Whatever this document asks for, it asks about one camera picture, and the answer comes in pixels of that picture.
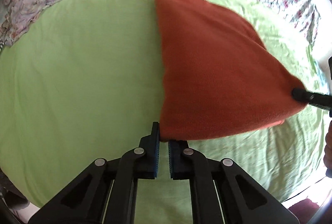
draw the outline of wrinkled green fabric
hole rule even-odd
[[[246,18],[290,73],[320,90],[308,43],[280,17],[254,0],[208,1]],[[136,147],[158,121],[154,0],[62,0],[3,50],[0,71],[0,166],[42,206],[94,159]],[[308,106],[273,128],[189,144],[232,158],[282,201],[321,164],[327,123],[326,112]],[[158,178],[139,181],[135,222],[192,222],[189,184],[169,178],[165,143]]]

